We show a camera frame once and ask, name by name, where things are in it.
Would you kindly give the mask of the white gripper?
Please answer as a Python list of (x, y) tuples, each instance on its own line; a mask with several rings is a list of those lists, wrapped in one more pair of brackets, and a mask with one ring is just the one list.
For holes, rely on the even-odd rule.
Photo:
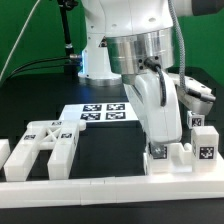
[[(212, 102), (206, 100), (206, 97), (214, 97), (206, 85), (192, 77), (185, 77), (187, 86), (202, 95), (202, 98), (196, 98), (182, 91), (178, 74), (163, 72), (163, 75), (166, 86), (164, 106), (161, 105), (162, 93), (157, 73), (148, 70), (139, 75), (123, 76), (127, 98), (152, 144), (170, 144), (181, 140), (180, 102), (192, 112), (202, 115), (207, 115), (213, 106)], [(150, 153), (154, 158), (166, 158), (167, 147), (151, 146)]]

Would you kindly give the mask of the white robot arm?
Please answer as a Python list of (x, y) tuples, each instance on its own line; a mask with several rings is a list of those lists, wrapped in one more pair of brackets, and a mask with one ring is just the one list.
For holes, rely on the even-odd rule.
[(178, 18), (215, 14), (224, 0), (81, 0), (91, 32), (100, 34), (109, 69), (122, 77), (127, 98), (146, 134), (149, 153), (182, 137), (179, 102), (207, 114), (215, 96), (185, 76)]

